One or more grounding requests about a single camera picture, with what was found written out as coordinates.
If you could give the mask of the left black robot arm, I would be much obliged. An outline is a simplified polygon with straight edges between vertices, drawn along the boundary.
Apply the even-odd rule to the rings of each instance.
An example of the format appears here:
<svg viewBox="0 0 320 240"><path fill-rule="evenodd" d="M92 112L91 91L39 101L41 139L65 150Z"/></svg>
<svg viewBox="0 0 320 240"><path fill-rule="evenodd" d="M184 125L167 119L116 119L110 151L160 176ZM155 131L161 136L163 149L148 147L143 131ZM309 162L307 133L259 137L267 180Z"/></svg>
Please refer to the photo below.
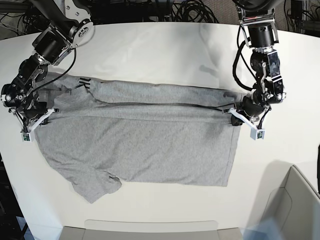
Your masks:
<svg viewBox="0 0 320 240"><path fill-rule="evenodd" d="M261 129L271 106L281 103L286 97L280 59L274 48L279 42L275 8L280 3L279 0L234 1L239 17L238 32L243 34L244 41L237 44L232 75L235 82L250 94L235 103L235 113L231 116L233 126L240 126L246 120L250 123L258 121L258 128ZM255 79L252 87L244 85L237 76L237 65L245 46L252 50L250 66Z"/></svg>

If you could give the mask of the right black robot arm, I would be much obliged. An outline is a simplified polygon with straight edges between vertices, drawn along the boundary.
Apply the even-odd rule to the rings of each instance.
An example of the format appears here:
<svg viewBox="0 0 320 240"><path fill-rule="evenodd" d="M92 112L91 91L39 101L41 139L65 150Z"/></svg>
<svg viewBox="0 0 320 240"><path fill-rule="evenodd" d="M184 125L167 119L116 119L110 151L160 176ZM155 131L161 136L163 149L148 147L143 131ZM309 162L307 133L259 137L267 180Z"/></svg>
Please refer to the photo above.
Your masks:
<svg viewBox="0 0 320 240"><path fill-rule="evenodd" d="M33 0L32 5L50 21L48 27L33 41L34 54L19 66L17 76L2 87L3 105L20 120L22 133L28 134L40 125L54 110L39 101L38 90L49 66L57 66L76 48L93 28L91 12L83 0L64 0L59 7L53 0Z"/></svg>

